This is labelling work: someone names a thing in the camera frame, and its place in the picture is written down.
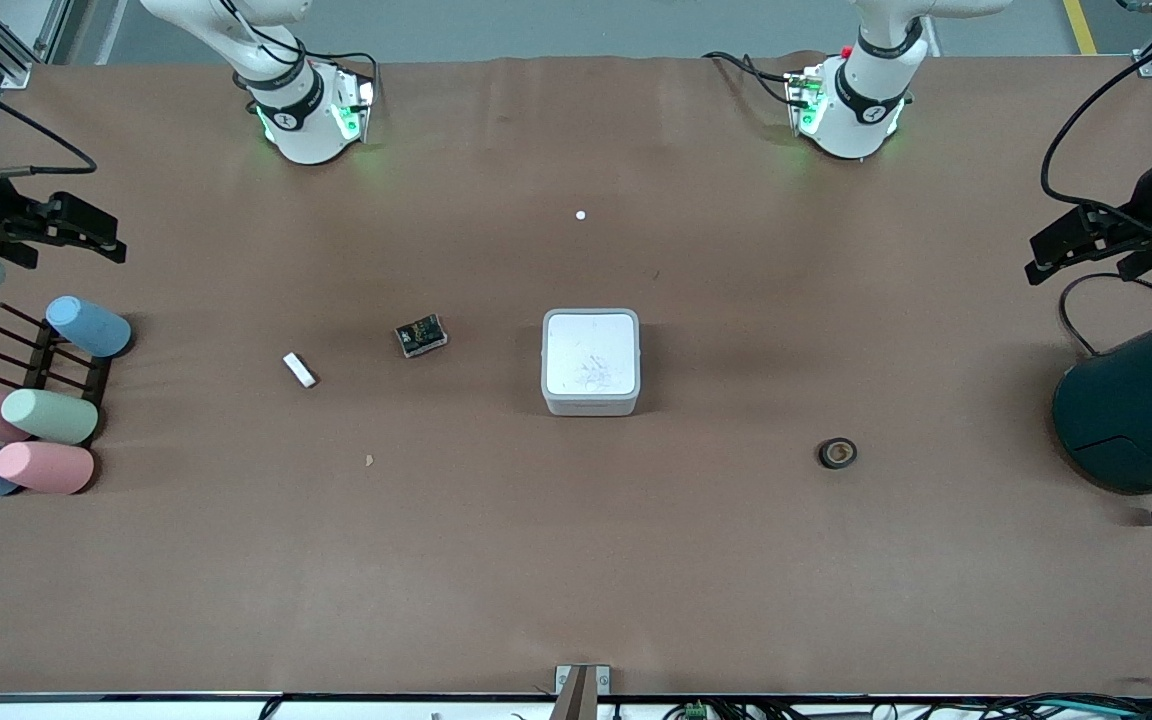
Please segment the black snack packet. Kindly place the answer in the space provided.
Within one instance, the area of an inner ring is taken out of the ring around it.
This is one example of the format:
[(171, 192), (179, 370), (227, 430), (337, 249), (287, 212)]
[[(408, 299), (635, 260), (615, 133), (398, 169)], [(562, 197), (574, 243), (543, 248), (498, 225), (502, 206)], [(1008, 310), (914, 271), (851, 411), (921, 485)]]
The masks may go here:
[(426, 314), (416, 323), (408, 323), (396, 328), (399, 348), (407, 359), (433, 351), (434, 348), (448, 343), (442, 319), (438, 314)]

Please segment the white square lidded bin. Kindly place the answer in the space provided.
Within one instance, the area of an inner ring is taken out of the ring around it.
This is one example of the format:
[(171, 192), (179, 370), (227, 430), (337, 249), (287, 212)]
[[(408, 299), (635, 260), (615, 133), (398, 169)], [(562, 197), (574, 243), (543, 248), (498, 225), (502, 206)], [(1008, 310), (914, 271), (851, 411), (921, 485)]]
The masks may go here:
[(641, 395), (641, 320), (627, 306), (558, 306), (541, 324), (541, 396), (554, 416), (628, 416)]

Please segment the black peg cup rack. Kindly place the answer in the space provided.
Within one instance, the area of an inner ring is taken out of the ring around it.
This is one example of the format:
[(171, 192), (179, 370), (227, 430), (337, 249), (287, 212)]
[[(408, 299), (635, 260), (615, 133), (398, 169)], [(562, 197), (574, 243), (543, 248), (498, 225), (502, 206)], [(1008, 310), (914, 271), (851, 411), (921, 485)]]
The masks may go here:
[(17, 342), (23, 347), (20, 355), (0, 351), (0, 361), (18, 369), (23, 376), (17, 381), (0, 377), (0, 386), (9, 389), (47, 389), (60, 395), (84, 397), (97, 406), (100, 414), (99, 424), (86, 442), (77, 447), (90, 448), (104, 424), (103, 401), (108, 387), (109, 372), (113, 369), (113, 357), (93, 357), (71, 344), (51, 327), (50, 323), (36, 316), (23, 313), (17, 306), (0, 302), (0, 310), (14, 316), (18, 323), (26, 323), (33, 332), (31, 338), (22, 331), (13, 331), (0, 325), (0, 336)]

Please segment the dark teal round appliance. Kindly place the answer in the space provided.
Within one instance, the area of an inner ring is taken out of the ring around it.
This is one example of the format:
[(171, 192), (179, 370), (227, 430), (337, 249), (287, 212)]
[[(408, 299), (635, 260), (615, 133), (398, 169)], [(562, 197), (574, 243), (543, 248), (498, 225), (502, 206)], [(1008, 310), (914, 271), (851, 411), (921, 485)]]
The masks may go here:
[(1051, 416), (1062, 450), (1096, 486), (1152, 493), (1152, 331), (1069, 369)]

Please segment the green plastic cup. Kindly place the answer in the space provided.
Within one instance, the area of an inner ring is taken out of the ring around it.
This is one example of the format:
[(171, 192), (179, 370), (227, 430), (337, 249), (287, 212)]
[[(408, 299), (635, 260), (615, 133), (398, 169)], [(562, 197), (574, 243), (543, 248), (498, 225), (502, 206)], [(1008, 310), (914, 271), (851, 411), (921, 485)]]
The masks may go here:
[(84, 397), (47, 389), (15, 389), (3, 397), (6, 423), (41, 441), (77, 446), (88, 441), (100, 420), (99, 409)]

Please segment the brown table cover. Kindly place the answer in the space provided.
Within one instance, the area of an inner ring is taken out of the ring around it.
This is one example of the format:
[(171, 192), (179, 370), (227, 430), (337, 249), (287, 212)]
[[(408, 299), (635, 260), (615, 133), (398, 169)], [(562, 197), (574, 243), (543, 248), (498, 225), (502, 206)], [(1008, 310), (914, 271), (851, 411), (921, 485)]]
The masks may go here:
[[(0, 498), (0, 691), (1152, 694), (1152, 526), (1049, 433), (1076, 272), (1023, 272), (1121, 67), (931, 60), (846, 162), (710, 61), (392, 65), (323, 167), (221, 67), (41, 70), (12, 104), (100, 168), (20, 187), (128, 259), (44, 249), (0, 302), (136, 344), (96, 486)], [(550, 414), (558, 306), (639, 316), (634, 414)]]

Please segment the metal table edge bracket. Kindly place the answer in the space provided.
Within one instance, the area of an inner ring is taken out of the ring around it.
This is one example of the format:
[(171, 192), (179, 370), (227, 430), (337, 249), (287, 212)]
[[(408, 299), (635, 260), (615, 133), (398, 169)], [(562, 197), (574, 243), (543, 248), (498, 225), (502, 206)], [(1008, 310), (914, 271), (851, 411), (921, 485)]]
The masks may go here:
[(550, 720), (599, 720), (599, 702), (611, 694), (611, 665), (566, 664), (556, 667), (556, 702)]

